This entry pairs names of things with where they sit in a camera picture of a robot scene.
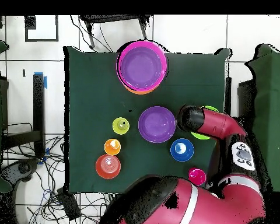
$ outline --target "green bowl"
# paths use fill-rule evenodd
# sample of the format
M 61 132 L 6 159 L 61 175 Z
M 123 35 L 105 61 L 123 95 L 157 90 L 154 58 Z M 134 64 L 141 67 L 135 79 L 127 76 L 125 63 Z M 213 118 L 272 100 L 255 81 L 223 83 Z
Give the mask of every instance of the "green bowl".
M 213 110 L 213 111 L 218 111 L 217 108 L 214 108 L 212 106 L 205 106 L 206 109 L 210 109 L 210 110 Z M 205 135 L 201 135 L 201 134 L 198 134 L 198 133 L 194 133 L 194 132 L 191 132 L 193 136 L 195 136 L 196 138 L 200 139 L 200 140 L 207 140 L 207 139 L 210 139 L 209 136 L 205 136 Z

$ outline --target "table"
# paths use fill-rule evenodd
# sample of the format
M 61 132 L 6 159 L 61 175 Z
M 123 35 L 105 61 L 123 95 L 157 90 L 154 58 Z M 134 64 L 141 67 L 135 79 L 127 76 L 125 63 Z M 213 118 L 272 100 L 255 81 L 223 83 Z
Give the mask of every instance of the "table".
M 174 115 L 184 104 L 210 105 L 223 111 L 225 61 L 227 48 L 214 54 L 165 54 L 169 62 L 166 79 L 152 93 L 135 95 L 121 84 L 116 74 L 118 53 L 80 52 L 65 47 L 69 68 L 69 192 L 121 193 L 136 179 L 147 174 L 187 178 L 189 168 L 207 171 L 213 139 L 199 140 L 191 133 L 176 129 L 164 143 L 149 143 L 138 131 L 138 118 L 152 106 L 168 108 Z M 112 122 L 124 117 L 130 123 L 125 135 L 112 130 Z M 170 146 L 177 138 L 188 138 L 194 156 L 177 162 Z M 104 154 L 110 138 L 121 142 L 117 155 L 121 171 L 116 178 L 105 180 L 96 173 L 95 162 Z

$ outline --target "pink cup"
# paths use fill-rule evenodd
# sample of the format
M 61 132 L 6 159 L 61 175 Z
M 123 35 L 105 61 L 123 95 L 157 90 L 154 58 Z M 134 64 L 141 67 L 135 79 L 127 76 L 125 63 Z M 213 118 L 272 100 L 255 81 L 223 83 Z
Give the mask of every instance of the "pink cup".
M 196 186 L 201 186 L 207 180 L 207 175 L 203 170 L 192 167 L 189 170 L 188 179 Z

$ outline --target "orange cup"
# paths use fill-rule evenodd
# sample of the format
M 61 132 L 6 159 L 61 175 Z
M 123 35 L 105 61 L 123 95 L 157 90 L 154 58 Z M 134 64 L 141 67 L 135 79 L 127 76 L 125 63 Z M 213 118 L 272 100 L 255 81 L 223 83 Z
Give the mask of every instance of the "orange cup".
M 117 155 L 120 152 L 121 145 L 117 139 L 109 139 L 105 142 L 104 150 L 108 155 Z

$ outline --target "bowl rim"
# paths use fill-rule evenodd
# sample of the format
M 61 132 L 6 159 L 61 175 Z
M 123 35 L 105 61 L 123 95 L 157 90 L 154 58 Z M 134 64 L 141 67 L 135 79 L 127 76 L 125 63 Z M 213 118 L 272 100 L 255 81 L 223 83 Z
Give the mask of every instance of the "bowl rim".
M 127 81 L 123 78 L 123 75 L 121 73 L 121 66 L 120 66 L 125 55 L 129 51 L 131 51 L 132 49 L 137 48 L 137 47 L 146 47 L 146 48 L 150 48 L 151 50 L 153 50 L 157 54 L 157 56 L 160 58 L 161 65 L 162 65 L 162 70 L 161 70 L 160 76 L 157 79 L 157 81 L 152 86 L 145 87 L 143 89 L 139 89 L 137 87 L 133 87 L 133 86 L 129 85 L 127 83 Z M 164 52 L 154 42 L 151 42 L 148 40 L 138 40 L 138 41 L 135 41 L 135 42 L 129 44 L 127 47 L 124 48 L 124 50 L 121 53 L 119 53 L 117 60 L 116 60 L 116 73 L 117 73 L 119 80 L 121 81 L 121 83 L 124 86 L 126 86 L 134 91 L 143 92 L 143 91 L 149 91 L 149 90 L 155 89 L 156 87 L 158 87 L 160 85 L 160 83 L 164 79 L 164 77 L 166 75 L 166 71 L 167 71 L 167 59 L 165 57 Z

